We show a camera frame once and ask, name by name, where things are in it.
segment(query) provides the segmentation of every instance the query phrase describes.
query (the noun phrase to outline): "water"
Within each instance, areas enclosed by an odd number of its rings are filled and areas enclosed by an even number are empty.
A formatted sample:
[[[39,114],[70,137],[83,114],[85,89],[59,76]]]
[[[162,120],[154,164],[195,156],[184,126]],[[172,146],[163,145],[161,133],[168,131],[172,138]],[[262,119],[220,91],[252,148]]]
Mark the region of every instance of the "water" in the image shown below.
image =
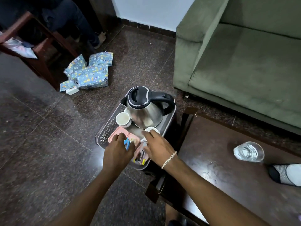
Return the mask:
[[[234,148],[234,155],[239,160],[260,162],[264,157],[264,152],[258,144],[246,142]]]

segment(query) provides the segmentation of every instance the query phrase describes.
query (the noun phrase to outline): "stainless steel kettle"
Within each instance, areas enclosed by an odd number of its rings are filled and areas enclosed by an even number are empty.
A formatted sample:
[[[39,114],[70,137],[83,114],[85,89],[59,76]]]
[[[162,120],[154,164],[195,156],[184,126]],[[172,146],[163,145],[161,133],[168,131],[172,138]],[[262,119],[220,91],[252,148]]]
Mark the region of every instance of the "stainless steel kettle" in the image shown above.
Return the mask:
[[[163,109],[163,102],[168,107]],[[128,113],[139,128],[156,127],[163,116],[171,113],[175,108],[174,98],[164,92],[152,91],[145,86],[137,86],[129,91],[126,99]]]

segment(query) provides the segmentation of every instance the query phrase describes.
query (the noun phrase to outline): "kettle handle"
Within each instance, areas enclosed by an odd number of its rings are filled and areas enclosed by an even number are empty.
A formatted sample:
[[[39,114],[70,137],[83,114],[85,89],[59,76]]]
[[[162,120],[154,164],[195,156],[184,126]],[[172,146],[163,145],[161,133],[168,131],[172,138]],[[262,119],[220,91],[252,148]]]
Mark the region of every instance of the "kettle handle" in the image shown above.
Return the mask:
[[[172,110],[175,109],[175,100],[173,96],[164,92],[151,91],[149,101],[168,103],[168,107],[163,110],[163,116],[170,114]]]

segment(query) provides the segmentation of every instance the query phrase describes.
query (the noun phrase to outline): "white wall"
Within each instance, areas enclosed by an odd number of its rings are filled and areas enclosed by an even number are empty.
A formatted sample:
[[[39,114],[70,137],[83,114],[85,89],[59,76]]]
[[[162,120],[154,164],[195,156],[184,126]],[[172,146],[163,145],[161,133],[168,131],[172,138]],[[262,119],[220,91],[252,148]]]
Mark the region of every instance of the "white wall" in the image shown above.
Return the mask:
[[[194,0],[112,0],[118,17],[174,31]]]

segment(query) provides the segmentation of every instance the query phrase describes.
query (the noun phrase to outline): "wooden table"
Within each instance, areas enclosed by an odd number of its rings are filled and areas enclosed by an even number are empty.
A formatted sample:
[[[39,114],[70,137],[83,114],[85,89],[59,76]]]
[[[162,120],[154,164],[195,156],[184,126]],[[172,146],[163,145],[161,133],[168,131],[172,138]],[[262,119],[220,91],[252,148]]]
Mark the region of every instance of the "wooden table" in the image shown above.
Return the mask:
[[[270,225],[301,225],[298,219],[301,188],[275,183],[266,169],[269,164],[301,163],[300,156],[201,114],[184,117],[184,141],[178,156],[190,168]],[[246,141],[261,145],[265,152],[263,163],[241,161],[233,155],[235,146]],[[164,174],[151,182],[146,195],[156,201],[156,194],[196,223],[206,222],[186,191],[171,176]]]

